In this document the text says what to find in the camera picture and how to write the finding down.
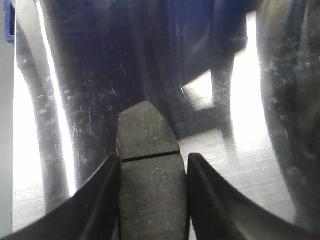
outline brushed steel surface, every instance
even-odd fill
[[[197,29],[185,37],[191,43],[185,40],[183,47],[177,43],[171,49],[164,34],[152,32],[163,28],[158,21],[150,23],[154,29],[148,32],[154,45],[147,46],[141,39],[140,18],[130,13],[138,10],[134,4],[17,0],[13,230],[72,196],[116,152],[118,114],[149,100],[168,119],[186,166],[189,153],[201,153],[226,180],[267,211],[319,231],[319,219],[314,218],[319,192],[312,187],[318,184],[310,184],[291,164],[286,128],[279,113],[270,110],[279,100],[267,71],[273,67],[268,59],[279,54],[277,46],[285,37],[293,2],[265,0],[257,13],[249,13],[246,48],[235,55],[231,67],[217,71],[208,63],[210,23],[205,20],[202,28],[189,22],[190,29]],[[203,9],[197,5],[194,12],[201,16]],[[307,52],[307,21],[303,29],[300,49]],[[198,34],[203,36],[194,40]],[[143,50],[150,52],[141,57]],[[171,76],[164,59],[175,54],[182,66],[173,68],[184,72]],[[161,63],[152,65],[154,59]],[[301,89],[306,82],[304,71],[299,73]],[[317,98],[303,99],[300,96],[302,110],[317,106]],[[227,106],[230,114],[221,113],[217,103]],[[310,131],[316,111],[297,114],[302,131]]]

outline shiny metal surface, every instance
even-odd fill
[[[111,240],[117,218],[121,164],[110,156],[70,199],[3,240]]]
[[[118,114],[148,100],[185,161],[201,153],[255,203],[318,232],[318,163],[309,152],[292,163],[292,131],[274,107],[287,101],[275,89],[287,85],[278,86],[272,71],[282,62],[270,61],[283,56],[290,11],[303,1],[265,0],[248,15],[253,7],[241,1],[231,10],[219,0],[138,2],[16,1],[14,231],[74,195],[116,153]],[[318,102],[317,94],[306,98],[318,89],[306,77],[317,72],[308,60],[317,48],[300,54],[311,52],[309,9],[297,33],[300,51],[288,53],[299,56],[291,63],[301,69],[292,88],[299,108],[284,116],[298,118],[305,136],[317,132]]]

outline chrome surface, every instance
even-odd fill
[[[273,107],[281,99],[274,94],[272,69],[280,65],[270,59],[280,56],[291,7],[303,1],[265,0],[257,13],[243,13],[247,46],[241,36],[227,39],[235,43],[234,62],[228,48],[220,52],[221,42],[213,41],[212,58],[209,2],[191,2],[170,5],[183,8],[185,24],[179,29],[180,11],[173,10],[177,19],[169,15],[174,24],[167,29],[161,13],[167,6],[161,4],[16,1],[14,231],[74,195],[116,153],[118,114],[149,100],[168,120],[185,161],[189,153],[201,153],[255,203],[319,232],[317,174],[301,170],[306,165],[317,171],[317,160],[308,152],[302,167],[292,164],[290,131]],[[223,1],[215,7],[219,16]],[[310,9],[300,51],[314,52],[296,51],[299,64],[293,64],[300,103],[294,116],[304,136],[313,129],[319,102],[318,83],[307,77],[318,67],[309,60],[317,56],[317,48],[308,46],[315,28]],[[212,21],[214,29],[224,28],[223,21]]]

